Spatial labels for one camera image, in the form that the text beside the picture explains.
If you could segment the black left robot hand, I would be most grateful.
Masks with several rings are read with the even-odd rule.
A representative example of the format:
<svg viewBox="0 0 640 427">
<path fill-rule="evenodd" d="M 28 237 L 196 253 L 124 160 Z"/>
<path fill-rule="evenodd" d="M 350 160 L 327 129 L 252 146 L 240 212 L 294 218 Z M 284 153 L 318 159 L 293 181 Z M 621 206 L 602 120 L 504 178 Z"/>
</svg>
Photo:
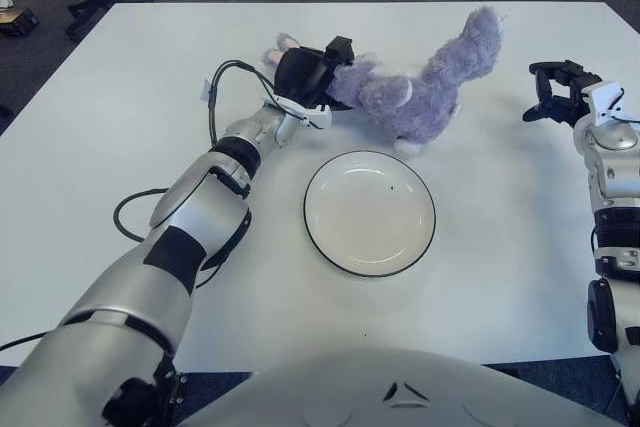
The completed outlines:
<svg viewBox="0 0 640 427">
<path fill-rule="evenodd" d="M 328 89 L 335 70 L 350 66 L 354 58 L 352 40 L 341 36 L 336 36 L 324 51 L 304 46 L 290 48 L 278 62 L 274 92 L 306 109 L 328 106 L 331 110 L 350 110 L 333 99 Z"/>
</svg>

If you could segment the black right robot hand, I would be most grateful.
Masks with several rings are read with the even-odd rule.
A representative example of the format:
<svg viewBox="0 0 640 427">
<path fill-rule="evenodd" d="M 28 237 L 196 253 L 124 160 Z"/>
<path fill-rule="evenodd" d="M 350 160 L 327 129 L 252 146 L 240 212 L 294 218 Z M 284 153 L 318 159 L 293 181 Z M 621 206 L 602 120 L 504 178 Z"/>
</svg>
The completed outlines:
<svg viewBox="0 0 640 427">
<path fill-rule="evenodd" d="M 585 71 L 580 64 L 571 60 L 532 63 L 528 71 L 535 77 L 538 103 L 523 113 L 524 122 L 549 118 L 574 127 L 578 120 L 589 113 L 586 95 L 582 91 L 602 81 L 600 76 Z M 568 87 L 569 96 L 555 95 L 552 81 Z"/>
</svg>

